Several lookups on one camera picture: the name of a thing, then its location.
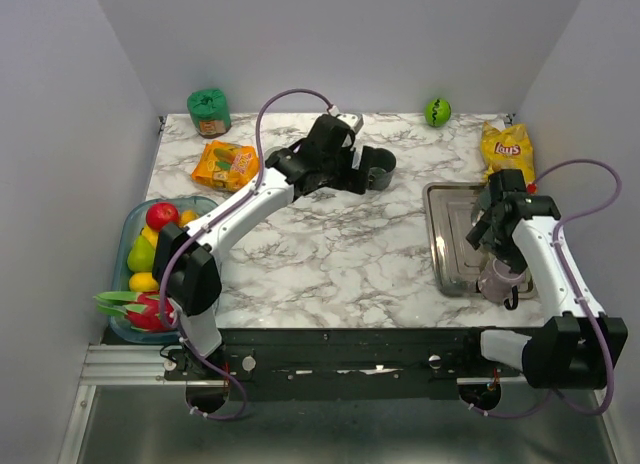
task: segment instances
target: baking tray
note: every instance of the baking tray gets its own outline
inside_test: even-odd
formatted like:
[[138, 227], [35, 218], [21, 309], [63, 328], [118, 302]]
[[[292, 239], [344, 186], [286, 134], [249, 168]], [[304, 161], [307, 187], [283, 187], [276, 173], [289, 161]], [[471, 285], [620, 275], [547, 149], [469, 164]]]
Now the baking tray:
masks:
[[[490, 255], [474, 250], [465, 237], [471, 230], [472, 217], [478, 212], [476, 202], [484, 189], [484, 183], [438, 182], [427, 184], [422, 191], [433, 271], [438, 289], [446, 296], [480, 295], [476, 281]], [[529, 271], [518, 291], [522, 299], [535, 297]]]

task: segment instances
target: orange snack bag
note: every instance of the orange snack bag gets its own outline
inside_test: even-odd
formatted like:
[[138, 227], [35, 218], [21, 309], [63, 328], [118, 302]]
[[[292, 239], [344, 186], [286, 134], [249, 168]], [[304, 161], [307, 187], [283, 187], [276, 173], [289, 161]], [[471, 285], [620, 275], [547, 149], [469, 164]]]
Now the orange snack bag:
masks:
[[535, 181], [533, 144], [529, 140], [525, 124], [516, 124], [499, 131], [485, 122], [482, 127], [480, 150], [487, 163], [485, 180], [502, 169], [520, 169], [527, 184]]
[[253, 147], [212, 141], [204, 148], [191, 178], [214, 189], [236, 192], [253, 179], [259, 168]]

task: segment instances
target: plastic bin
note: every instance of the plastic bin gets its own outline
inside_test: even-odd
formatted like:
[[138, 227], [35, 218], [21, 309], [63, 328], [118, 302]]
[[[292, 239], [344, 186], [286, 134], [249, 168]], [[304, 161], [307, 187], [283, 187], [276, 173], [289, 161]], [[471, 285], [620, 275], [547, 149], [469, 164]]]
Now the plastic bin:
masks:
[[[133, 242], [140, 235], [140, 231], [145, 225], [147, 210], [156, 202], [161, 201], [172, 203], [180, 212], [193, 209], [199, 216], [211, 212], [211, 210], [217, 206], [211, 199], [201, 196], [180, 197], [176, 199], [153, 199], [137, 206], [129, 213], [122, 228], [116, 267], [113, 271], [113, 281], [111, 282], [112, 290], [129, 290], [129, 278], [131, 278], [133, 273], [127, 267], [127, 256], [133, 246]], [[138, 332], [131, 329], [129, 321], [121, 317], [109, 317], [109, 326], [113, 329], [113, 332], [122, 339], [136, 344], [171, 344], [178, 340], [178, 333], [175, 331], [160, 333]]]

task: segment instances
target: green pear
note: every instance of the green pear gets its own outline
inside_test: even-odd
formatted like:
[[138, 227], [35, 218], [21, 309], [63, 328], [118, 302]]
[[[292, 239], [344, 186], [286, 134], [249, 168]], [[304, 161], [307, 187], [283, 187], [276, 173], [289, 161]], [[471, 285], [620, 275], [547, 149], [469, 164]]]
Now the green pear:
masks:
[[138, 236], [127, 257], [127, 266], [132, 272], [151, 272], [155, 254], [151, 243], [144, 236]]

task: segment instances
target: striped green ball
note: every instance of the striped green ball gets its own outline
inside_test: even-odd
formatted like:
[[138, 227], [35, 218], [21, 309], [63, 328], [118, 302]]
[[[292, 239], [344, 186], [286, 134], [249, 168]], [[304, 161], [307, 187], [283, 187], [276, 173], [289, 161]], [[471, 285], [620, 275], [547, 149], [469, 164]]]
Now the striped green ball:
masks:
[[431, 127], [443, 126], [451, 117], [451, 104], [445, 99], [434, 99], [427, 104], [424, 117]]

